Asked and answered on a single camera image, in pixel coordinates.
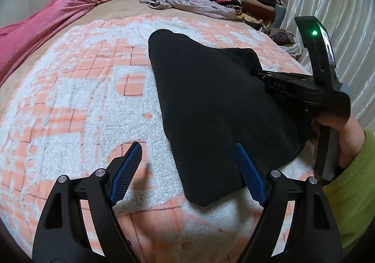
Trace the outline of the person's right hand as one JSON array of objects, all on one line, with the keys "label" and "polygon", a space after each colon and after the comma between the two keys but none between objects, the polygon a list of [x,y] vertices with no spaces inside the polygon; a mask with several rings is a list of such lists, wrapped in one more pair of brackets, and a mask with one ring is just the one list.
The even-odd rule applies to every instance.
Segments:
[{"label": "person's right hand", "polygon": [[359,154],[365,142],[365,133],[354,116],[344,117],[332,113],[321,113],[312,122],[312,136],[310,142],[319,145],[320,127],[328,126],[339,132],[339,146],[341,152],[338,165],[347,168]]}]

